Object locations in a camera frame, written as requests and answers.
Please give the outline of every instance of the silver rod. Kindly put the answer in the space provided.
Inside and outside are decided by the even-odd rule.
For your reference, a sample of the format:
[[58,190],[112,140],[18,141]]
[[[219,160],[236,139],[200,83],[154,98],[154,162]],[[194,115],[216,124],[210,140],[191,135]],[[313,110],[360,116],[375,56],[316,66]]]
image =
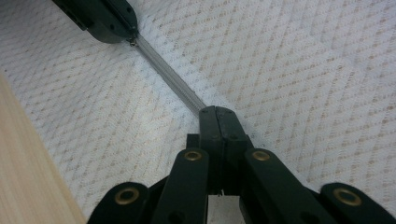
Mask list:
[[138,35],[134,40],[140,52],[149,60],[154,69],[160,74],[166,84],[198,117],[199,111],[206,107],[195,92],[181,79],[175,70],[155,51],[155,49],[145,40],[142,35]]

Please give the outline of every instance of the brass grommet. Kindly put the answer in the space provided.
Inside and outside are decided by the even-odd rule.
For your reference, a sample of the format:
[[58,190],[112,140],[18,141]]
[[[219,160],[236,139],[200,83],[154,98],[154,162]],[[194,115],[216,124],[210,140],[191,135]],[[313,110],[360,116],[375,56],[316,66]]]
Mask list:
[[197,151],[189,151],[184,154],[184,158],[188,161],[198,161],[202,158],[202,155]]
[[117,192],[114,200],[119,205],[126,205],[133,203],[137,198],[139,198],[139,190],[136,188],[125,188]]
[[263,151],[255,151],[252,155],[258,161],[268,161],[270,159],[270,155]]
[[[352,199],[343,197],[342,194],[347,194],[352,197]],[[338,188],[332,191],[332,194],[335,198],[340,201],[341,203],[350,205],[350,206],[359,206],[361,205],[361,198],[355,194],[354,192],[350,191],[349,189]]]

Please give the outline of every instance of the diamond pattern fabric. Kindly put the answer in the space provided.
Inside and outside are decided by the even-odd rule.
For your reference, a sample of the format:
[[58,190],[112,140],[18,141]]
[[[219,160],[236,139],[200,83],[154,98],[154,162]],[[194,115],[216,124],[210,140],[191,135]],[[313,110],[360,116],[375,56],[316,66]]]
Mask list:
[[163,5],[140,33],[207,105],[311,188],[348,183],[395,215],[394,1]]
[[[394,1],[130,1],[139,31],[207,105],[306,186],[353,185],[396,216]],[[0,3],[0,68],[84,214],[167,175],[198,121],[140,53],[51,1]],[[243,223],[211,197],[209,223]]]

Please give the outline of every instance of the wooden board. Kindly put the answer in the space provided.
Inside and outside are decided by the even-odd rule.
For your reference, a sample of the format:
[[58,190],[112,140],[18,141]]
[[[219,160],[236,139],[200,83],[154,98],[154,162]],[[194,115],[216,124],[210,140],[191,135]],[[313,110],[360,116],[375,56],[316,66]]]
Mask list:
[[48,151],[1,74],[0,223],[85,223]]

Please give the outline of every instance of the black plastic bracket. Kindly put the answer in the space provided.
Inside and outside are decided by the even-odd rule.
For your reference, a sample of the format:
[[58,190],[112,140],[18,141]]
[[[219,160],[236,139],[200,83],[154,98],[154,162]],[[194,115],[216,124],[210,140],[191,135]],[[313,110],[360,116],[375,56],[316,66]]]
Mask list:
[[240,196],[247,224],[396,223],[349,185],[328,184],[320,194],[305,188],[273,152],[254,148],[233,111],[209,106],[199,118],[200,133],[188,134],[167,178],[149,189],[116,186],[89,223],[205,224],[207,195],[222,190]]
[[52,0],[81,30],[113,44],[138,34],[134,9],[126,0]]

